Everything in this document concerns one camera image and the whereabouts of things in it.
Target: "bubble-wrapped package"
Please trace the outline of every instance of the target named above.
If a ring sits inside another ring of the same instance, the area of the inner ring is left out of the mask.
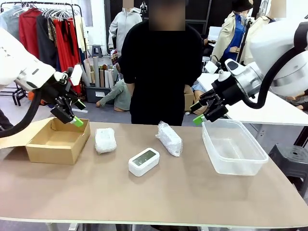
[[[99,128],[95,131],[95,150],[98,154],[116,149],[115,131],[112,128]]]
[[[183,141],[178,134],[166,123],[160,122],[156,137],[162,142],[168,152],[179,157],[183,150]]]

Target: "transparent plastic bin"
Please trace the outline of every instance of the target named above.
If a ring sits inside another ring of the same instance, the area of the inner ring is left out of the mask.
[[[202,123],[202,138],[217,173],[254,176],[269,156],[239,121],[218,119]]]

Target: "beige jacket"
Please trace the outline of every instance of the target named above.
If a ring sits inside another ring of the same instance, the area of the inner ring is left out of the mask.
[[[250,51],[250,42],[251,39],[268,23],[270,22],[270,20],[265,17],[259,17],[249,28],[248,34],[247,34],[247,38],[246,38],[246,43],[243,49],[243,53],[241,56],[241,60],[240,62],[244,61],[245,65],[248,65],[250,63],[252,63],[254,61],[254,58],[251,54]]]
[[[223,53],[230,45],[235,34],[235,14],[233,12],[229,14],[225,19],[225,23],[221,27],[222,29],[212,53],[212,56],[215,55],[218,60],[222,58]]]

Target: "black long-sleeve shirt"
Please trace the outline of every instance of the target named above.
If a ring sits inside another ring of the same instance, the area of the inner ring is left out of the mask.
[[[201,36],[189,25],[185,31],[151,31],[148,21],[135,25],[126,35],[119,63],[124,81],[135,83],[132,120],[141,113],[155,119],[149,124],[183,118],[184,86],[201,75],[202,55]]]

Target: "blue dress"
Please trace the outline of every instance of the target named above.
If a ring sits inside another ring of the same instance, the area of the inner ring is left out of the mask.
[[[227,47],[227,49],[225,50],[222,58],[224,60],[227,59],[233,59],[236,61],[236,57],[238,53],[232,53],[230,52],[230,48],[231,47],[240,47],[241,43],[242,43],[242,38],[243,35],[246,31],[245,26],[242,25],[242,18],[240,15],[235,14],[235,33],[234,33],[234,37],[230,43],[230,45]]]

